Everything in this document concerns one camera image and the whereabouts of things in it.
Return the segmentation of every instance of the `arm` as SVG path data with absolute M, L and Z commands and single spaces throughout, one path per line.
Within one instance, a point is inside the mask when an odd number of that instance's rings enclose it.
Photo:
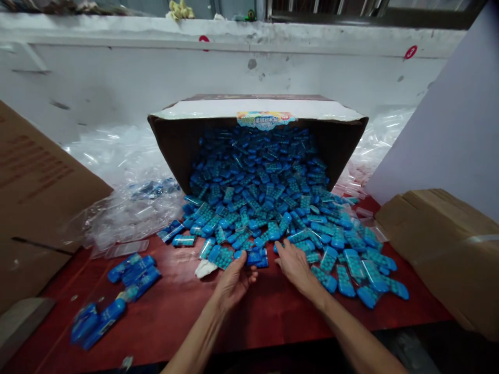
M 298 291 L 322 313 L 343 353 L 358 374 L 406 373 L 403 365 L 319 283 L 309 269 L 305 253 L 287 239 L 276 263 Z
M 204 371 L 229 312 L 246 294 L 250 284 L 256 282 L 256 267 L 252 266 L 248 272 L 243 270 L 246 257 L 246 252 L 242 251 L 241 257 L 225 270 L 212 297 L 162 374 L 197 374 Z

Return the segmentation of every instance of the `red sticker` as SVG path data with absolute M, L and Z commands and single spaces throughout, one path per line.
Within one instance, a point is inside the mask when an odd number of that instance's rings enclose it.
M 416 51 L 417 51 L 417 46 L 412 46 L 411 48 L 409 48 L 405 53 L 405 59 L 409 60 L 410 58 L 412 58 L 416 54 Z
M 208 39 L 206 36 L 204 36 L 204 35 L 201 35 L 201 36 L 199 37 L 199 41 L 200 41 L 200 42 L 206 42 L 206 43 L 209 43 L 209 39 Z

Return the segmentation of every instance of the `cardboard box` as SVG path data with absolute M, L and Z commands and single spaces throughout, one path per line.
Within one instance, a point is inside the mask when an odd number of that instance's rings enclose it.
M 0 101 L 0 313 L 36 296 L 78 249 L 63 225 L 112 192 Z
M 320 95 L 196 95 L 148 117 L 163 156 L 186 194 L 206 127 L 273 128 L 271 119 L 291 120 L 315 135 L 333 188 L 369 120 Z
M 376 220 L 462 327 L 499 341 L 499 225 L 440 189 L 397 195 Z

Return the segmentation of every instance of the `colorful label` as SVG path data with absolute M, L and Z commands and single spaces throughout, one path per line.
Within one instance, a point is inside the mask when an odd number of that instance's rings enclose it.
M 256 127 L 263 131 L 298 120 L 288 112 L 238 112 L 237 118 L 239 125 Z

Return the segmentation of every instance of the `cardboard flap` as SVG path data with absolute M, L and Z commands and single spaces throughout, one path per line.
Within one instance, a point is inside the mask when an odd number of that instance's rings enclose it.
M 112 188 L 1 101 L 0 126 L 2 240 L 60 248 L 62 225 Z
M 322 96 L 197 95 L 152 114 L 166 120 L 235 118 L 238 112 L 286 112 L 298 119 L 367 124 L 367 117 Z
M 444 190 L 397 195 L 376 219 L 464 328 L 499 340 L 499 225 Z
M 63 245 L 63 226 L 112 188 L 1 101 L 0 126 L 2 312 L 71 258 L 79 244 Z
M 2 246 L 0 313 L 19 300 L 37 295 L 71 258 L 53 250 L 7 238 Z

